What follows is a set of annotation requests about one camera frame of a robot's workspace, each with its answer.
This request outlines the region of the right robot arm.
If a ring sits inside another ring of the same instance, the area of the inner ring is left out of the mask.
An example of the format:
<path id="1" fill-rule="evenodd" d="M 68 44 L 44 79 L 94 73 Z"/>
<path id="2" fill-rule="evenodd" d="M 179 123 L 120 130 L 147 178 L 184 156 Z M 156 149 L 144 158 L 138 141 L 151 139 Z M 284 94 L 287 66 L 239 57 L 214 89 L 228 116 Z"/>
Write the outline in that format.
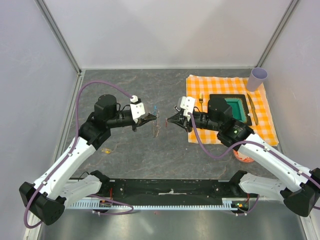
<path id="1" fill-rule="evenodd" d="M 229 151 L 235 150 L 252 158 L 275 176 L 271 179 L 238 171 L 229 184 L 233 196 L 247 193 L 272 198 L 301 217 L 309 216 L 316 209 L 320 198 L 319 168 L 304 167 L 267 144 L 251 127 L 233 117 L 232 107 L 224 98 L 211 96 L 207 112 L 195 111 L 195 101 L 190 96 L 180 97 L 177 113 L 167 121 L 188 133 L 194 132 L 202 148 L 204 145 L 197 130 L 216 131 L 217 139 Z"/>

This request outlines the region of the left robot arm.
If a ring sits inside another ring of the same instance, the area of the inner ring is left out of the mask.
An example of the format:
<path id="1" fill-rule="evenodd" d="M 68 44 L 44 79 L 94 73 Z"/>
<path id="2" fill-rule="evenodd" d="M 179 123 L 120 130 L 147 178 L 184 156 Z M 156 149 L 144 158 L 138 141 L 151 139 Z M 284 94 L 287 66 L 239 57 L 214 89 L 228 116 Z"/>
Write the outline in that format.
<path id="1" fill-rule="evenodd" d="M 146 113 L 137 96 L 129 109 L 121 109 L 115 96 L 102 95 L 94 104 L 94 111 L 80 126 L 67 150 L 33 183 L 24 182 L 19 193 L 25 211 L 34 214 L 47 226 L 55 223 L 65 208 L 90 195 L 106 196 L 110 191 L 109 179 L 94 171 L 82 180 L 66 186 L 69 178 L 111 136 L 114 128 L 131 126 L 133 131 L 157 117 Z"/>

